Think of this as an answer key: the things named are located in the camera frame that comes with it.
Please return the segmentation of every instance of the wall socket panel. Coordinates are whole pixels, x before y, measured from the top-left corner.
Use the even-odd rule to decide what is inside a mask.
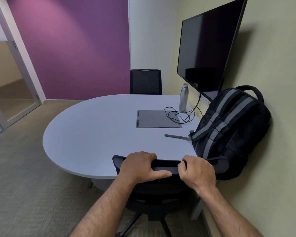
[[[202,94],[201,94],[201,100],[202,100],[206,105],[208,105],[209,100],[208,100],[205,96],[203,96]]]

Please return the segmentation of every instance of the glass door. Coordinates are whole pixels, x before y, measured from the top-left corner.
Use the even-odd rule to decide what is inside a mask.
[[[30,76],[0,11],[1,126],[10,126],[39,105]]]

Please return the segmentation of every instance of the white oval table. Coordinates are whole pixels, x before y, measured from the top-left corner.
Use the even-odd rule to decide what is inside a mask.
[[[199,123],[197,116],[182,128],[136,128],[138,110],[178,109],[179,99],[179,95],[110,95],[83,101],[50,122],[44,150],[63,170],[93,180],[116,177],[113,155],[146,151],[172,160],[195,155],[188,141],[164,135],[188,136]]]

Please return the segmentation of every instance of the chair backrest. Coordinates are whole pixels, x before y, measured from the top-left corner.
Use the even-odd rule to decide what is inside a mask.
[[[126,159],[126,157],[118,155],[113,156],[113,163],[117,174],[120,171],[120,167],[124,159]],[[141,200],[176,199],[188,197],[192,190],[180,179],[177,167],[178,163],[180,163],[180,161],[155,159],[151,163],[152,169],[155,171],[171,171],[172,176],[137,184],[131,193],[131,197]]]
[[[130,70],[130,94],[161,95],[161,71],[157,69]]]

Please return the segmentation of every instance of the hand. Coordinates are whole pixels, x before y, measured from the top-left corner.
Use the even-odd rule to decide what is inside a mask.
[[[154,153],[144,151],[131,153],[123,161],[119,175],[128,178],[134,184],[170,177],[172,175],[170,171],[151,169],[151,162],[154,159],[157,159]]]
[[[216,185],[214,167],[205,159],[196,156],[185,155],[178,164],[180,178],[186,185],[194,189],[200,197],[207,194]]]

